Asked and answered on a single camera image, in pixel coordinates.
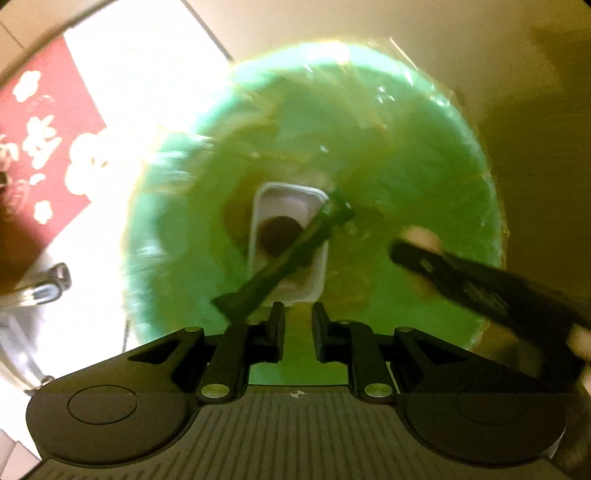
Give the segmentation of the red white food tray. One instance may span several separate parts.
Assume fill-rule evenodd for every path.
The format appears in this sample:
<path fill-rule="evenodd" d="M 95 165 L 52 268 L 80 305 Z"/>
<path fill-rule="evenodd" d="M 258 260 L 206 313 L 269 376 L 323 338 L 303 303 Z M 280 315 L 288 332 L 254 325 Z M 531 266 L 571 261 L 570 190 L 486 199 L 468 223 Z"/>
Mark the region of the red white food tray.
<path fill-rule="evenodd" d="M 329 196 L 317 188 L 269 182 L 256 191 L 252 202 L 247 272 L 252 277 L 293 245 Z M 307 263 L 281 280 L 263 304 L 280 301 L 287 306 L 320 299 L 325 288 L 329 244 L 315 250 Z"/>

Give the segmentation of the long green wrapper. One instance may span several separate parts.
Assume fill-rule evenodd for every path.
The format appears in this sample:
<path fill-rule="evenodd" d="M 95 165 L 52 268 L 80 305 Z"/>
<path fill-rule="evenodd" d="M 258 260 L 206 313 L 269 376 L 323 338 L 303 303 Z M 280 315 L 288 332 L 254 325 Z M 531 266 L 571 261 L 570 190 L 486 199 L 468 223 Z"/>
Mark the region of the long green wrapper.
<path fill-rule="evenodd" d="M 211 304 L 230 323 L 245 321 L 273 293 L 281 280 L 314 258 L 315 251 L 329 240 L 335 228 L 345 225 L 353 216 L 353 208 L 342 193 L 332 191 L 328 201 L 287 251 L 264 266 L 237 291 L 219 295 L 211 300 Z"/>

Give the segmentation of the green lined trash bin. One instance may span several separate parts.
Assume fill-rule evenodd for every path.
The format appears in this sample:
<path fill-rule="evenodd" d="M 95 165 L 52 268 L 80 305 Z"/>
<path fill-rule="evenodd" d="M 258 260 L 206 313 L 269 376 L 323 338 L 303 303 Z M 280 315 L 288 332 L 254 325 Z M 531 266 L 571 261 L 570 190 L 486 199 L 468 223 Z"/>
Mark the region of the green lined trash bin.
<path fill-rule="evenodd" d="M 329 239 L 329 317 L 477 342 L 483 321 L 423 297 L 388 250 L 417 226 L 455 255 L 502 266 L 507 230 L 488 159 L 426 74 L 341 42 L 235 66 L 211 109 L 151 158 L 127 225 L 127 308 L 140 342 L 190 326 L 225 329 L 212 301 L 249 279 L 252 202 L 269 182 L 339 193 L 353 208 Z"/>

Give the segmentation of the potato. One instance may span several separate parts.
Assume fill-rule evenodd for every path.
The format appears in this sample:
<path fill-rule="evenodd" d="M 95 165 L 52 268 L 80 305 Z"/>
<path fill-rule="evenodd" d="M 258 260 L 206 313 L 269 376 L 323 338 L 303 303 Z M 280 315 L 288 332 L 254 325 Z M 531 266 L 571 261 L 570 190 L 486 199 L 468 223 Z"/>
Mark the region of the potato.
<path fill-rule="evenodd" d="M 439 255 L 442 255 L 444 252 L 440 237 L 427 228 L 410 226 L 401 233 L 400 238 L 419 248 Z"/>

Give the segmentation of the red printed carton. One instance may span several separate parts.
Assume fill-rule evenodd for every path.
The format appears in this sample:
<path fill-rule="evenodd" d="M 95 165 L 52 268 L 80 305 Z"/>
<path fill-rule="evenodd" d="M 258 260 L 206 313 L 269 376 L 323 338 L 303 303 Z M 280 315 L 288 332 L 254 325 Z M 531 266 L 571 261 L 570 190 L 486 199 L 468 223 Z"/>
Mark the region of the red printed carton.
<path fill-rule="evenodd" d="M 1 88 L 1 287 L 12 289 L 90 203 L 69 187 L 71 146 L 105 128 L 63 37 Z"/>

